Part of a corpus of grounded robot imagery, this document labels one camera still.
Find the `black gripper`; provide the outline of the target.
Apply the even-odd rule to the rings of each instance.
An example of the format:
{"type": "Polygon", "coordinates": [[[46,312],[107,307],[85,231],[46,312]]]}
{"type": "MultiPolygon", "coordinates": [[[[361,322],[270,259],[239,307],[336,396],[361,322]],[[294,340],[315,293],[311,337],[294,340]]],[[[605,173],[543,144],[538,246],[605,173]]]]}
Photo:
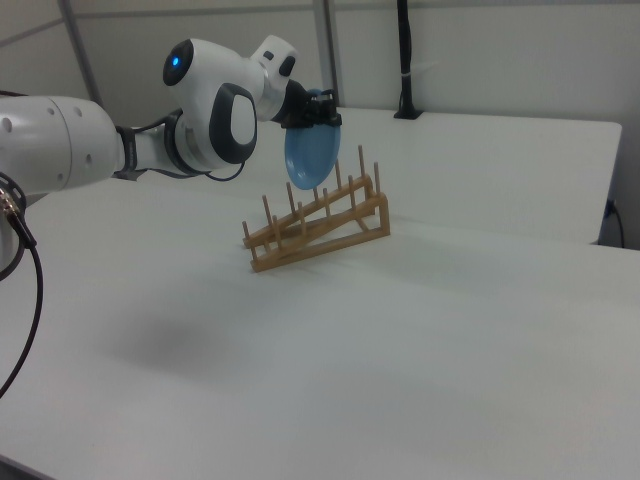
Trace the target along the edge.
{"type": "Polygon", "coordinates": [[[290,80],[285,89],[283,103],[271,119],[282,128],[313,128],[315,126],[340,127],[342,116],[310,112],[333,111],[335,109],[333,89],[306,90],[299,82],[290,80]]]}

